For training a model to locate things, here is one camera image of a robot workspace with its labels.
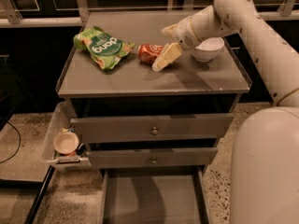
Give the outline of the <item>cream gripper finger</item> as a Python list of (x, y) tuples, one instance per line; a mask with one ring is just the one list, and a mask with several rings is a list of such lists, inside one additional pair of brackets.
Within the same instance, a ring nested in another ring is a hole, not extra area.
[(170, 63), (181, 56), (182, 48), (179, 43), (166, 44), (162, 49), (160, 55), (156, 58), (152, 65), (152, 70), (155, 72), (160, 72)]
[(176, 27), (177, 26), (175, 24), (164, 27), (162, 29), (162, 34), (167, 37), (174, 37), (176, 35)]

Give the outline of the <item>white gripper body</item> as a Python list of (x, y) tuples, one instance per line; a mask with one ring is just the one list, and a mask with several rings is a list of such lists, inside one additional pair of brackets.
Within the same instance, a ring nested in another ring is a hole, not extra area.
[(194, 16), (189, 16), (175, 25), (172, 37), (184, 50), (197, 47), (201, 40), (197, 37), (194, 30)]

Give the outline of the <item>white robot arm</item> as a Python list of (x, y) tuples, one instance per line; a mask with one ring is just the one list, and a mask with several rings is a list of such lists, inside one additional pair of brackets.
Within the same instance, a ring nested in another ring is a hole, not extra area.
[(299, 224), (299, 53), (253, 0), (214, 0), (162, 32), (182, 49), (240, 35), (274, 105), (247, 118), (235, 137), (230, 224)]

